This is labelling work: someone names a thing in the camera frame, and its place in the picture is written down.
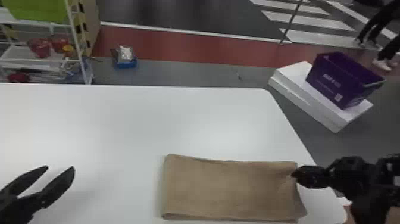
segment white sneaker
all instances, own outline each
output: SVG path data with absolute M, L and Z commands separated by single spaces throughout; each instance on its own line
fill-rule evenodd
M 365 43 L 361 41 L 361 39 L 355 38 L 354 43 L 360 48 L 365 48 Z
M 386 64 L 386 60 L 381 60 L 381 61 L 379 61 L 378 59 L 374 59 L 374 60 L 372 61 L 372 64 L 373 64 L 374 66 L 376 66 L 376 67 L 378 67 L 378 68 L 384 70 L 384 71 L 387 71 L 387 72 L 392 71 L 392 68 L 389 67 L 388 64 Z
M 372 48 L 380 51 L 383 49 L 382 46 L 380 46 L 377 42 L 373 41 L 373 40 L 367 40 L 367 45 L 371 46 Z
M 397 67 L 397 66 L 399 65 L 398 62 L 396 62 L 396 61 L 391 61 L 391 60 L 387 60 L 386 63 L 387 63 L 390 67 L 392 67 L 392 68 Z

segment white platform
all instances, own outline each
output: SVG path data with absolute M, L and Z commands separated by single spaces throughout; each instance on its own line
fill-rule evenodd
M 0 105 L 0 189 L 47 164 L 31 194 L 76 168 L 71 188 L 31 224 L 221 224 L 161 218 L 168 153 L 315 164 L 263 89 L 0 84 Z M 299 224 L 346 221 L 332 189 L 298 189 L 308 212 Z
M 311 67 L 310 63 L 303 61 L 277 69 L 269 84 L 334 133 L 373 106 L 364 100 L 358 106 L 341 110 L 305 81 Z

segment purple plastic box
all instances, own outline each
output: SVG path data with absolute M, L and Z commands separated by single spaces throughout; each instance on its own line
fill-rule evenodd
M 340 52 L 318 54 L 306 81 L 340 109 L 360 104 L 385 79 Z

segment metal pole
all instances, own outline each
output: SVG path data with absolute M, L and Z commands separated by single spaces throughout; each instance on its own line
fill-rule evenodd
M 293 20 L 295 19 L 295 16 L 296 16 L 297 12 L 299 11 L 300 5 L 301 5 L 302 3 L 303 3 L 303 0 L 299 0 L 299 2 L 297 3 L 296 8 L 295 8 L 295 10 L 294 10 L 293 13 L 292 13 L 292 18 L 290 18 L 289 22 L 287 23 L 286 30 L 283 32 L 283 36 L 282 36 L 282 38 L 280 39 L 279 44 L 283 43 L 283 40 L 285 39 L 286 34 L 288 33 L 288 31 L 289 31 L 290 28 L 292 27 Z
M 75 30 L 74 17 L 72 16 L 71 7 L 68 3 L 68 0 L 64 0 L 64 2 L 65 2 L 65 7 L 67 7 L 67 15 L 68 15 L 68 19 L 69 19 L 70 25 L 71 25 L 72 36 L 73 36 L 74 42 L 76 44 L 76 52 L 78 55 L 83 80 L 85 81 L 85 84 L 90 84 L 91 80 L 89 80 L 86 75 L 85 62 L 83 61 L 83 58 L 82 58 L 83 50 L 80 49 L 80 41 L 78 40 L 77 33 Z

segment brown towel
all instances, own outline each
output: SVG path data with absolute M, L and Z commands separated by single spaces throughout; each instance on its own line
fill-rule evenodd
M 170 154 L 162 174 L 162 216 L 174 220 L 295 222 L 305 216 L 293 162 L 204 160 Z

